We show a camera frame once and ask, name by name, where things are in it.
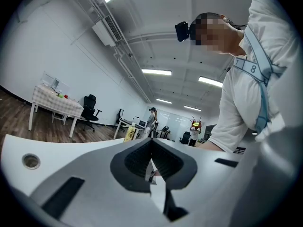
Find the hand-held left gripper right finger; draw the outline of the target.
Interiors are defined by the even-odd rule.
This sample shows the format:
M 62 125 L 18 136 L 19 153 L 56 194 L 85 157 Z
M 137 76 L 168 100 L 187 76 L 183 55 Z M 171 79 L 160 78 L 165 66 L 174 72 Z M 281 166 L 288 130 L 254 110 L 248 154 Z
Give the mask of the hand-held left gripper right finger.
M 159 147 L 166 147 L 166 155 L 157 159 L 156 166 L 164 163 L 174 175 L 172 180 L 182 182 L 187 177 L 186 186 L 171 189 L 163 204 L 168 213 L 176 219 L 170 220 L 165 214 L 152 214 L 151 222 L 157 227 L 230 227 L 232 214 L 241 193 L 233 181 L 238 172 L 243 155 L 201 148 L 183 146 L 168 140 L 152 140 L 152 156 Z

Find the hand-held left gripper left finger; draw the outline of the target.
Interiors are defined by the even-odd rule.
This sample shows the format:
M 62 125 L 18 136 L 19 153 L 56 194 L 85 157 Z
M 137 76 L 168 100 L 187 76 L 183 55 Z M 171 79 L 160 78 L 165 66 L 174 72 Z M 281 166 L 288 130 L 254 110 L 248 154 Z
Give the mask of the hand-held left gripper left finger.
M 123 142 L 77 157 L 40 183 L 30 197 L 43 206 L 70 177 L 77 177 L 84 183 L 61 215 L 61 222 L 73 227 L 163 227 L 169 224 L 150 193 L 126 190 L 110 171 L 114 155 L 135 143 Z

